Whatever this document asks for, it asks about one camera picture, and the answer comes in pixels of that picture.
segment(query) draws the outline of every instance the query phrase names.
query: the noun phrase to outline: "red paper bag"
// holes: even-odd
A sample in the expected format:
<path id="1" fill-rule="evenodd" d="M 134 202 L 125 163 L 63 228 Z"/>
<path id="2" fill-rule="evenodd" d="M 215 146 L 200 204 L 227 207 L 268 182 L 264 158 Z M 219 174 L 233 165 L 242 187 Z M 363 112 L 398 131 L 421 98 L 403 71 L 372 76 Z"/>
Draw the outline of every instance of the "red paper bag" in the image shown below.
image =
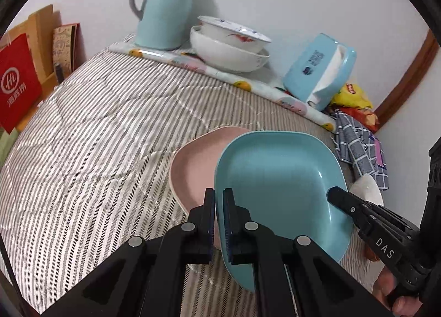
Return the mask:
<path id="1" fill-rule="evenodd" d="M 0 51 L 0 78 L 0 125 L 10 133 L 41 94 L 26 34 Z"/>

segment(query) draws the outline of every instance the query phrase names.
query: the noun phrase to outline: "wall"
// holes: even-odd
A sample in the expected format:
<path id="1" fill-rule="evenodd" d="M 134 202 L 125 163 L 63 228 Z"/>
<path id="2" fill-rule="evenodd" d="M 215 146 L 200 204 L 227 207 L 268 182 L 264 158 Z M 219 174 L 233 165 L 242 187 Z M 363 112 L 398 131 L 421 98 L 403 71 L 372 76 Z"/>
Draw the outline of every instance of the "wall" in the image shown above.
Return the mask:
<path id="1" fill-rule="evenodd" d="M 128 0 L 29 0 L 14 24 L 53 3 L 63 23 L 80 22 L 90 57 L 136 29 Z M 320 32 L 358 51 L 356 80 L 377 106 L 398 83 L 421 47 L 427 26 L 408 0 L 196 0 L 197 14 L 218 15 L 265 33 L 270 67 L 284 75 Z"/>
<path id="2" fill-rule="evenodd" d="M 420 224 L 427 197 L 429 149 L 441 137 L 439 102 L 441 53 L 423 81 L 400 110 L 376 134 L 385 151 L 390 189 L 384 203 L 396 213 Z"/>

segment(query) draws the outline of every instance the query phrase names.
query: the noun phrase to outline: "hi logo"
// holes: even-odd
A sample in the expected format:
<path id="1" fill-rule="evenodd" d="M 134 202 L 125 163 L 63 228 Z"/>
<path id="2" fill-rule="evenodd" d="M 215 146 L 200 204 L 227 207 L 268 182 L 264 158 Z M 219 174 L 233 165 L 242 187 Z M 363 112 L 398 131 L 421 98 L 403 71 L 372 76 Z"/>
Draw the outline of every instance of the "hi logo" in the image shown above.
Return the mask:
<path id="1" fill-rule="evenodd" d="M 392 249 L 387 248 L 387 244 L 383 245 L 383 239 L 378 238 L 378 241 L 375 243 L 377 246 L 380 246 L 381 251 L 383 251 L 388 258 L 392 258 L 393 254 L 395 253 Z"/>
<path id="2" fill-rule="evenodd" d="M 15 67 L 6 70 L 1 79 L 1 90 L 4 94 L 11 94 L 18 87 L 20 73 Z"/>

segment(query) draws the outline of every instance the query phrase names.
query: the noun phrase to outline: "white bowl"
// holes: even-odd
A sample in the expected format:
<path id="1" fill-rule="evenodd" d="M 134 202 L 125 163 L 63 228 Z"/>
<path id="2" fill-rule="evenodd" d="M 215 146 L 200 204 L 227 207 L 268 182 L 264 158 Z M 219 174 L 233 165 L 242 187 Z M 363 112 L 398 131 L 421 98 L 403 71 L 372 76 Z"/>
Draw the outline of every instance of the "white bowl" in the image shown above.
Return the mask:
<path id="1" fill-rule="evenodd" d="M 201 31 L 217 41 L 250 52 L 260 52 L 271 40 L 252 28 L 216 17 L 199 16 Z"/>
<path id="2" fill-rule="evenodd" d="M 191 46 L 206 64 L 223 71 L 252 72 L 265 65 L 270 58 L 266 50 L 253 53 L 207 37 L 201 33 L 201 26 L 190 31 Z"/>

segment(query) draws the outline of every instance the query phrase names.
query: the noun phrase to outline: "blue plate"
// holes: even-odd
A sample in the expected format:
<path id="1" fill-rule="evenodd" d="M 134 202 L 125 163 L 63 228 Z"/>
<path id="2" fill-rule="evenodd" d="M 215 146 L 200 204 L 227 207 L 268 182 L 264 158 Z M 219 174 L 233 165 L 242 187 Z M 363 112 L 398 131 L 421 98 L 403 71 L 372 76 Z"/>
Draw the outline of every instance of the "blue plate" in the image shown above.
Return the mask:
<path id="1" fill-rule="evenodd" d="M 232 188 L 236 205 L 250 211 L 253 221 L 276 235 L 311 237 L 334 260 L 348 248 L 352 220 L 330 205 L 333 186 L 346 190 L 334 154 L 319 139 L 304 133 L 256 131 L 233 140 L 217 162 L 214 187 L 222 256 L 233 278 L 254 291 L 251 265 L 231 265 L 225 247 L 222 196 Z"/>

